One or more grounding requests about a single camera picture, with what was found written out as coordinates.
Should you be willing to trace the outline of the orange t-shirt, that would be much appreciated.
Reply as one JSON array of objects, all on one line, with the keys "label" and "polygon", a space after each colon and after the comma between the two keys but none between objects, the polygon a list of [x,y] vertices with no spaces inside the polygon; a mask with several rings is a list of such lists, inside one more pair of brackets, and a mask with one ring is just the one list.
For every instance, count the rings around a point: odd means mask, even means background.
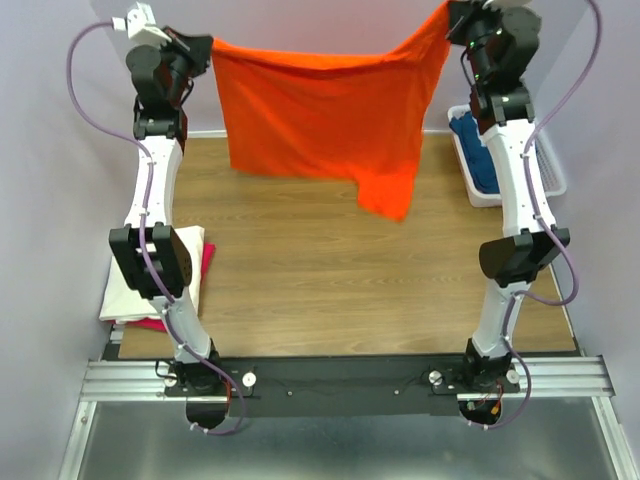
[{"label": "orange t-shirt", "polygon": [[337,55],[211,49],[230,165],[272,177],[349,181],[395,222],[410,209],[423,123],[451,43],[449,2],[393,50]]}]

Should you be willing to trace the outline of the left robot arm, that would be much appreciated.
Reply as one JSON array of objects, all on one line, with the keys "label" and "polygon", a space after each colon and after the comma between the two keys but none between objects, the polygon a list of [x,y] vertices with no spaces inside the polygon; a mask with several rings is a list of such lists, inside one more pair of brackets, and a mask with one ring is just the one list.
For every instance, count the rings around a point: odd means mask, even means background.
[{"label": "left robot arm", "polygon": [[139,167],[130,211],[109,246],[127,286],[161,317],[173,346],[166,381],[176,393],[210,396],[224,383],[219,360],[189,293],[191,256],[173,227],[176,177],[188,138],[184,103],[210,65],[213,39],[169,27],[131,30],[126,66],[136,91],[133,140]]}]

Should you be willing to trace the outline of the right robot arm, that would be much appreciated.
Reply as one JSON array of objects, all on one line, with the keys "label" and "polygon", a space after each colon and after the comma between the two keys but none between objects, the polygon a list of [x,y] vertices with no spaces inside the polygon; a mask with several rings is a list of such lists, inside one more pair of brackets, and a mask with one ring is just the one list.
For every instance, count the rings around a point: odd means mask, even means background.
[{"label": "right robot arm", "polygon": [[479,249],[487,290],[479,326],[455,380],[479,391],[506,378],[511,336],[539,272],[570,241],[546,202],[524,73],[539,47],[541,19],[523,1],[451,1],[448,40],[463,47],[473,78],[470,111],[496,171],[503,234]]}]

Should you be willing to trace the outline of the navy blue printed t-shirt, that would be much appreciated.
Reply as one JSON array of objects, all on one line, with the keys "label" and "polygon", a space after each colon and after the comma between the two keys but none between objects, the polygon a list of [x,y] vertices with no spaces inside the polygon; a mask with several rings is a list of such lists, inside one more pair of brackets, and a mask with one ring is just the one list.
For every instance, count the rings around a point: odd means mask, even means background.
[{"label": "navy blue printed t-shirt", "polygon": [[458,136],[464,159],[475,188],[482,194],[498,194],[496,170],[488,148],[482,143],[475,118],[470,111],[453,117],[450,129]]}]

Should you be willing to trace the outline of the white plastic laundry basket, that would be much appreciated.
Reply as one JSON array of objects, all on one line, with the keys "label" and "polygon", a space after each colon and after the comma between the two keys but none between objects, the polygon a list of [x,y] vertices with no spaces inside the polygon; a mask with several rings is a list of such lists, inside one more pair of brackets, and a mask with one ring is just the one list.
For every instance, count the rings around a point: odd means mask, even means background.
[{"label": "white plastic laundry basket", "polygon": [[[461,116],[467,111],[470,111],[468,105],[455,105],[450,107],[447,112],[448,123],[453,117]],[[482,194],[475,188],[464,159],[458,136],[452,130],[451,133],[470,204],[476,208],[500,207],[502,204],[500,192],[498,194]],[[546,195],[548,197],[563,195],[566,192],[566,181],[555,153],[543,135],[540,135],[535,141],[535,152]]]}]

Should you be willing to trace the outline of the white folded t-shirt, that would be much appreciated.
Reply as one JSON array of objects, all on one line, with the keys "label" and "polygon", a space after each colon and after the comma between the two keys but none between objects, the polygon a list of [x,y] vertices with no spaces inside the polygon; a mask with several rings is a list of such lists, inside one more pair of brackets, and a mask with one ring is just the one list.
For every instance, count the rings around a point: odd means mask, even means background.
[{"label": "white folded t-shirt", "polygon": [[191,324],[198,321],[189,286],[200,274],[197,254],[205,229],[175,229],[157,224],[139,229],[127,225],[109,232],[112,259],[99,318],[121,323],[143,301],[160,315],[164,307]]}]

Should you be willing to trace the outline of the magenta folded t-shirt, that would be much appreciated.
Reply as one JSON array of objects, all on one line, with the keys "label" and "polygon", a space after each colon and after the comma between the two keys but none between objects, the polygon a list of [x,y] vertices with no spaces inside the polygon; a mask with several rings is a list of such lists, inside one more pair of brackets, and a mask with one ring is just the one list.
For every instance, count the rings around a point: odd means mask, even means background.
[{"label": "magenta folded t-shirt", "polygon": [[[215,252],[216,246],[214,244],[205,243],[201,252],[197,254],[197,258],[201,260],[200,274],[192,280],[192,283],[189,286],[189,292],[196,311],[199,310],[201,287],[206,279],[206,275]],[[140,306],[136,307],[132,313],[126,314],[124,319],[121,320],[121,323],[132,323],[140,328],[152,331],[166,331],[160,315],[148,302],[145,301],[143,301]]]}]

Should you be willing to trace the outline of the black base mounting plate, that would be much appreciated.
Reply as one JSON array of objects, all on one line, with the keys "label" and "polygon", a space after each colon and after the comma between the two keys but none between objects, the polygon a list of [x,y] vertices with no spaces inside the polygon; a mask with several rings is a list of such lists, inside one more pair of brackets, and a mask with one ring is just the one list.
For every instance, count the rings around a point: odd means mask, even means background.
[{"label": "black base mounting plate", "polygon": [[461,415],[495,425],[520,376],[509,357],[464,354],[225,358],[215,372],[170,362],[161,374],[168,397],[186,401],[203,427],[231,418]]}]

